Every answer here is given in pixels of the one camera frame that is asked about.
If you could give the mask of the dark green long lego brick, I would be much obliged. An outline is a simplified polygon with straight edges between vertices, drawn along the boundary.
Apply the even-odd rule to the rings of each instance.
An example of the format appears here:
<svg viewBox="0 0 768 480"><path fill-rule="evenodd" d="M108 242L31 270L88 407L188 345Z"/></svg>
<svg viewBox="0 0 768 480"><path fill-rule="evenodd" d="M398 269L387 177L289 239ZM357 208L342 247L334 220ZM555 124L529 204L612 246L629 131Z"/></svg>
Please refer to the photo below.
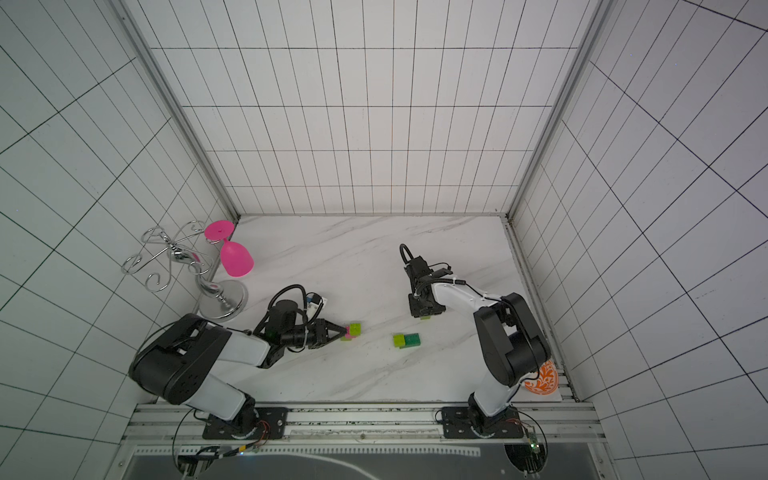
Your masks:
<svg viewBox="0 0 768 480"><path fill-rule="evenodd" d="M421 339L418 333L406 334L403 336L403 348L412 348L421 345Z"/></svg>

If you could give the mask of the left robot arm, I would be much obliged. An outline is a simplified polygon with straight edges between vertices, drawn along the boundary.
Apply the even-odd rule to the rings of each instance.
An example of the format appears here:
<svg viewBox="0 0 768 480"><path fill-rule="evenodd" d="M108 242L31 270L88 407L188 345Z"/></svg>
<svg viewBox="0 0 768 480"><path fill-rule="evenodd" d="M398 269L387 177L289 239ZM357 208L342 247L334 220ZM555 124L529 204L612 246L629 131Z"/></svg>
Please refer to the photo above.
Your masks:
<svg viewBox="0 0 768 480"><path fill-rule="evenodd" d="M187 314L144 346L129 367L143 390L169 404L187 405L249 438L261 422L253 397L216 377L219 361L271 368L285 352L319 349L350 334L320 316L323 302L271 303L255 329L240 331Z"/></svg>

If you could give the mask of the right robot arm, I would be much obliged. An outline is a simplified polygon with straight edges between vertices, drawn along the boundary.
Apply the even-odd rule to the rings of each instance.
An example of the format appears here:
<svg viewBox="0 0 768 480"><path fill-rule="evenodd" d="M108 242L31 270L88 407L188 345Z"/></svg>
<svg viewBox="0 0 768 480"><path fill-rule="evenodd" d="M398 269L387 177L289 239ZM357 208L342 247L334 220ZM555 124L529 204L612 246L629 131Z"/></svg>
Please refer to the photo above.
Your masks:
<svg viewBox="0 0 768 480"><path fill-rule="evenodd" d="M448 310L473 321L487 374L468 399L474 428L488 428L512 411L511 400L529 377L551 359L551 348L526 300L517 293L494 296L456 277L449 265L439 269L399 248L415 318Z"/></svg>

